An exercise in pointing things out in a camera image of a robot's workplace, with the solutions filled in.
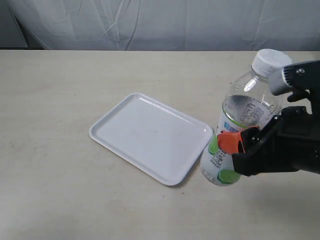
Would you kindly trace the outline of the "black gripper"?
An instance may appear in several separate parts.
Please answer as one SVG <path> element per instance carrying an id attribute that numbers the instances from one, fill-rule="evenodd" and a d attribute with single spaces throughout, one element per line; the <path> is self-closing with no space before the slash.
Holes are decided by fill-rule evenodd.
<path id="1" fill-rule="evenodd" d="M 274 96 L 310 90 L 311 113 L 305 106 L 283 108 L 267 125 L 238 132 L 221 131 L 219 149 L 231 155 L 236 173 L 255 176 L 265 173 L 320 173 L 320 61 L 286 65 L 268 77 Z"/>

